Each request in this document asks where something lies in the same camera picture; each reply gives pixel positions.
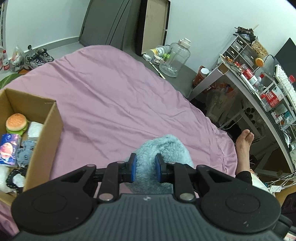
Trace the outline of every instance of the computer monitor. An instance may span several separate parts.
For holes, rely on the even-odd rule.
[[[293,75],[296,78],[296,45],[291,38],[287,40],[275,58],[287,76]]]

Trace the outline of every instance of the orange bottle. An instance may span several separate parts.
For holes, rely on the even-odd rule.
[[[192,87],[196,87],[206,76],[209,74],[209,70],[204,66],[201,66],[198,70],[198,73],[193,80]]]

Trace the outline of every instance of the metal screw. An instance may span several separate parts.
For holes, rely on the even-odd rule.
[[[102,193],[99,196],[99,199],[102,201],[111,201],[113,199],[113,195],[111,193]]]
[[[180,198],[184,201],[191,201],[192,199],[194,199],[194,195],[191,193],[185,192],[180,195]]]
[[[144,201],[150,201],[150,200],[151,200],[151,197],[148,197],[148,196],[147,196],[147,197],[143,198],[143,200],[144,200]]]

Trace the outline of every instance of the empty jar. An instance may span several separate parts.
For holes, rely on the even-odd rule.
[[[186,38],[180,39],[178,43],[172,43],[159,69],[170,77],[177,77],[180,69],[190,57],[190,43],[191,41]]]

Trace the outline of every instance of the stuffed animal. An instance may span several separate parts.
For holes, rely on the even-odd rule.
[[[36,143],[34,141],[23,141],[23,148],[20,148],[16,151],[15,156],[20,167],[24,168],[29,165],[35,144]]]

